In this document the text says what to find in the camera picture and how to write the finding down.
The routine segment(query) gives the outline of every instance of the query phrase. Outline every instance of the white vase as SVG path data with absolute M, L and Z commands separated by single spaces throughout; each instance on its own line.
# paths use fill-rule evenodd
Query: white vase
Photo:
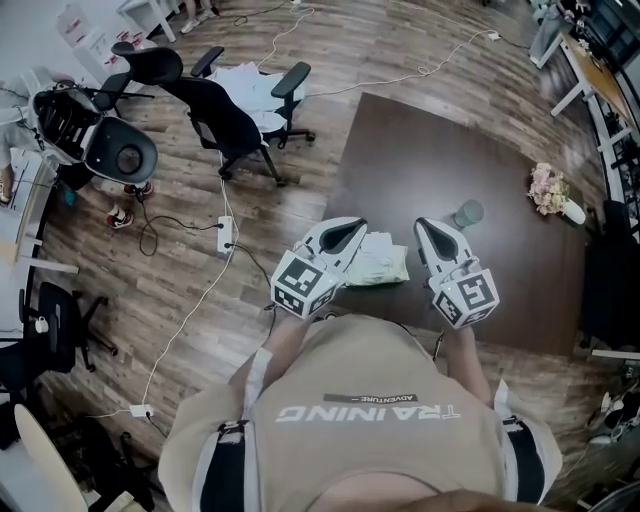
M 571 199 L 567 199 L 567 202 L 564 203 L 562 213 L 578 225 L 584 224 L 584 221 L 587 218 L 582 208 L 580 208 L 580 206 Z

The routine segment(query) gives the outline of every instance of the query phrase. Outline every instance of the sneaker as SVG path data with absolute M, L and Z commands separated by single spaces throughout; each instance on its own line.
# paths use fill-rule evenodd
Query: sneaker
M 197 16 L 197 20 L 202 23 L 203 21 L 207 21 L 211 18 L 215 18 L 216 15 L 213 14 L 213 11 L 211 9 L 204 9 L 200 14 L 198 14 Z
M 196 20 L 189 20 L 189 21 L 187 21 L 185 26 L 182 27 L 182 30 L 180 30 L 180 32 L 182 32 L 183 34 L 188 34 L 194 28 L 196 28 L 198 25 L 200 25 L 200 21 L 199 20 L 197 20 L 197 19 Z
M 133 224 L 133 214 L 129 212 L 122 212 L 124 216 L 122 218 L 115 215 L 109 215 L 107 217 L 107 224 L 113 229 L 122 229 Z
M 135 185 L 124 186 L 124 193 L 127 194 L 128 196 L 135 196 L 136 190 L 140 191 L 140 193 L 142 194 L 142 197 L 146 199 L 151 194 L 153 194 L 153 183 L 151 183 L 150 181 L 147 181 L 147 184 L 144 186 L 142 190 L 140 190 Z
M 0 181 L 0 206 L 9 206 L 11 204 L 11 196 L 5 195 L 4 183 Z

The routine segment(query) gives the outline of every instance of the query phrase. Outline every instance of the flower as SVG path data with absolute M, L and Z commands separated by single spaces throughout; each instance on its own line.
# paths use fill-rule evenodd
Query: flower
M 542 215 L 561 212 L 569 193 L 562 173 L 554 173 L 550 164 L 539 163 L 531 170 L 531 178 L 527 197 L 533 199 L 536 210 Z

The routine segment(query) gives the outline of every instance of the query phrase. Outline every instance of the chair armrest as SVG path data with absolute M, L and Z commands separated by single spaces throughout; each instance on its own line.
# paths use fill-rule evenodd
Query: chair armrest
M 310 72 L 311 66 L 309 66 L 309 64 L 306 62 L 298 62 L 271 90 L 271 96 L 274 98 L 284 99 L 286 96 L 293 93 L 293 91 L 295 91 L 302 82 L 304 82 Z
M 200 60 L 196 62 L 196 65 L 191 69 L 191 76 L 207 77 L 211 74 L 211 63 L 220 57 L 220 54 L 224 51 L 222 46 L 214 46 L 207 53 L 205 53 Z

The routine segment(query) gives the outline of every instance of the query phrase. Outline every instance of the beige t-shirt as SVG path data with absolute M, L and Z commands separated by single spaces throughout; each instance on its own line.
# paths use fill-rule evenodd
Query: beige t-shirt
M 355 316 L 321 322 L 313 331 L 253 408 L 265 512 L 307 510 L 342 479 L 379 472 L 412 477 L 434 494 L 462 488 L 504 496 L 500 419 L 440 374 L 408 333 Z M 160 459 L 176 512 L 191 510 L 204 442 L 241 413 L 242 403 L 225 385 L 181 404 Z M 559 451 L 546 425 L 537 423 L 551 454 L 545 472 L 555 478 Z

